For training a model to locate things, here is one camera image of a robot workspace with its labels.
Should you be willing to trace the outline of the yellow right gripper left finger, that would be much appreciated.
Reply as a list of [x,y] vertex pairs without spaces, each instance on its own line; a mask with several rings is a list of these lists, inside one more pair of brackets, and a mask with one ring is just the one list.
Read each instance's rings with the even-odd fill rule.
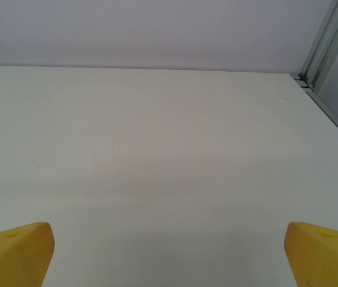
[[0,287],[41,287],[54,247],[47,222],[0,232]]

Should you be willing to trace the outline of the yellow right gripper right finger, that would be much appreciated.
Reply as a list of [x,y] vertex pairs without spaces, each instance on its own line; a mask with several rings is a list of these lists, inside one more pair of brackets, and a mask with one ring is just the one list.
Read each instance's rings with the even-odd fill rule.
[[284,250],[298,287],[338,287],[338,231],[291,222]]

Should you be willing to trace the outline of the aluminium frame post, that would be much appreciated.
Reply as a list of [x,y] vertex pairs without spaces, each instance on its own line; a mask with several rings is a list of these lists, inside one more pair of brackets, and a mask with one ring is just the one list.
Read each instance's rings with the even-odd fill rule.
[[322,87],[338,56],[338,0],[330,0],[299,78],[314,92]]

